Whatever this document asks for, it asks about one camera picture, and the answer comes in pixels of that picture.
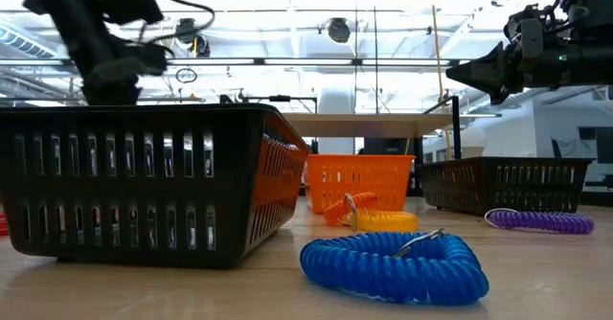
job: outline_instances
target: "wooden table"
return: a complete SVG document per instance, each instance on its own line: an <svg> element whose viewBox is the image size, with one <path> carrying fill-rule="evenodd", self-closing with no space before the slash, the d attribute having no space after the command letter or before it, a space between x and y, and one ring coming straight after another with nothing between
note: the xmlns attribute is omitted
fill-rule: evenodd
<svg viewBox="0 0 613 320"><path fill-rule="evenodd" d="M488 275L490 292L468 307L390 305L324 289L298 255L328 228L301 199L294 218L235 270L56 263L0 240L0 319L613 319L613 209L580 207L591 236L490 228L479 217L411 199L420 229L462 236Z"/></svg>
<svg viewBox="0 0 613 320"><path fill-rule="evenodd" d="M451 114L291 114L303 137L416 138L452 124Z"/></svg>

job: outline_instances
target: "ceiling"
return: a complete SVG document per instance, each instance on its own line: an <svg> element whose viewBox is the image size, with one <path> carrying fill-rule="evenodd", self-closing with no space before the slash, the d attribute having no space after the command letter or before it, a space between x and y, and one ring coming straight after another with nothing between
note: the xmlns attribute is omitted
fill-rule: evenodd
<svg viewBox="0 0 613 320"><path fill-rule="evenodd" d="M32 63L24 61L23 65L10 67L25 80L15 85L11 77L5 76L7 83L0 86L0 96L36 96L54 102L58 96L78 98L78 75L68 68L34 65L34 61L42 58L65 58L65 47L50 17L26 11L21 6L22 1L0 0L0 59L21 58ZM165 19L147 28L145 40L172 33L180 18L194 18L197 23L205 23L210 18L205 12L169 0L157 1ZM193 66L198 78L191 84L183 84L175 77L178 69L185 66L173 66L162 78L141 79L143 97L159 99L163 103L170 97L192 95L216 103L218 95L234 97L240 89L250 96L284 94L311 97L317 96L324 87L347 86L357 89L358 112L377 111L376 102L380 112L420 111L437 102L440 86L436 62L404 68L394 65L393 61L436 59L432 0L187 1L216 10L215 24L204 32L211 46L211 58L382 58L381 66L370 65L356 70L352 66L289 65L291 62L266 66L200 65ZM498 41L504 40L501 29L510 14L528 4L540 2L546 5L553 1L435 0L441 58L466 60L481 57ZM345 18L350 26L352 36L347 44L337 44L328 37L326 26L334 17ZM109 29L119 37L136 39L141 24L134 22ZM14 41L3 39L6 32L14 33L31 44L27 45L28 48L23 43L16 46ZM177 46L173 46L173 50L177 57L193 57ZM452 93L462 95L466 103L483 96L444 75L442 85ZM380 89L378 99L375 97L377 88ZM279 107L283 111L297 112L314 109L308 102L282 103Z"/></svg>

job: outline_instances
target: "purple spiral lanyard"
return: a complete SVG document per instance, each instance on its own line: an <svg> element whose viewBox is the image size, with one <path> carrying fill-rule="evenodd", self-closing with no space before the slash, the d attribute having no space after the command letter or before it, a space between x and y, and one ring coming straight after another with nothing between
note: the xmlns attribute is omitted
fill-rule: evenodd
<svg viewBox="0 0 613 320"><path fill-rule="evenodd" d="M484 220L501 229L540 229L563 234L589 234L594 230L592 218L568 213L518 212L499 208L489 210Z"/></svg>

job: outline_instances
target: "orange plastic basket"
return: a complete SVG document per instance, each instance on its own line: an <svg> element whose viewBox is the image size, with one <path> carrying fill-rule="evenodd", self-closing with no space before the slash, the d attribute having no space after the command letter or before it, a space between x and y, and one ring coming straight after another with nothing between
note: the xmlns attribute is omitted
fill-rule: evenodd
<svg viewBox="0 0 613 320"><path fill-rule="evenodd" d="M308 156L307 194L315 214L345 194L374 192L377 210L401 211L409 183L412 155L320 155Z"/></svg>

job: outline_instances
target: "wooden shelf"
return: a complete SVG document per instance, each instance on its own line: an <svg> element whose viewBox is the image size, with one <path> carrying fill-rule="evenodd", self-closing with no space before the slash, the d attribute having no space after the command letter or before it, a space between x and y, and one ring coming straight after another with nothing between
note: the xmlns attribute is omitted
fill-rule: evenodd
<svg viewBox="0 0 613 320"><path fill-rule="evenodd" d="M303 137L421 137L452 124L450 114L284 114Z"/></svg>

